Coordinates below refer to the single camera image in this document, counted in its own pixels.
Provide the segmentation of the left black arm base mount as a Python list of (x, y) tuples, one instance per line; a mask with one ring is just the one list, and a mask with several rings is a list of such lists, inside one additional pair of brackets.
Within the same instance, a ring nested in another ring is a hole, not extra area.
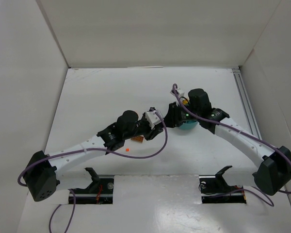
[(76, 204), (113, 204), (114, 175), (98, 175), (92, 167), (85, 168), (90, 180), (85, 187), (73, 189)]

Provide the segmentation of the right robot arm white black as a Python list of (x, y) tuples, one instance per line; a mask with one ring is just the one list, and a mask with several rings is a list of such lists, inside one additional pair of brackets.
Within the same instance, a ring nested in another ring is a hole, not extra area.
[(164, 118), (166, 126), (178, 127), (185, 121), (196, 121), (205, 130), (227, 141), (255, 165), (254, 169), (232, 170), (224, 166), (214, 175), (202, 175), (200, 180), (206, 184), (207, 192), (229, 192), (237, 185), (255, 186), (267, 195), (282, 192), (291, 180), (291, 152), (285, 146), (275, 146), (256, 138), (239, 126), (225, 111), (213, 108), (203, 89), (189, 92), (189, 102), (183, 104), (183, 92), (173, 85), (171, 94), (177, 101), (169, 105)]

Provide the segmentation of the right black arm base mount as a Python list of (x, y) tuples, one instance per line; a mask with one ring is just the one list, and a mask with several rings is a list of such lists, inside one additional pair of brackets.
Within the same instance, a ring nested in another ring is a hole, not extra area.
[(203, 204), (243, 203), (246, 204), (244, 191), (230, 193), (242, 189), (243, 186), (228, 185), (223, 178), (224, 173), (232, 168), (225, 166), (214, 175), (200, 175), (198, 189)]

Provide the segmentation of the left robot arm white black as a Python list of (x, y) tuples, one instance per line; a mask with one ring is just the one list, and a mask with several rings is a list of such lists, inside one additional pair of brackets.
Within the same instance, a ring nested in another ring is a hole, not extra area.
[(140, 159), (140, 156), (118, 153), (118, 149), (128, 139), (143, 136), (145, 140), (152, 140), (162, 132), (167, 132), (167, 126), (159, 111), (151, 109), (143, 113), (142, 118), (138, 118), (136, 112), (127, 110), (115, 123), (82, 143), (59, 153), (46, 155), (43, 151), (36, 152), (17, 182), (28, 188), (35, 202), (43, 201), (59, 190), (93, 192), (100, 186), (100, 177), (94, 169), (86, 167), (85, 174), (77, 174), (72, 168), (110, 153)]

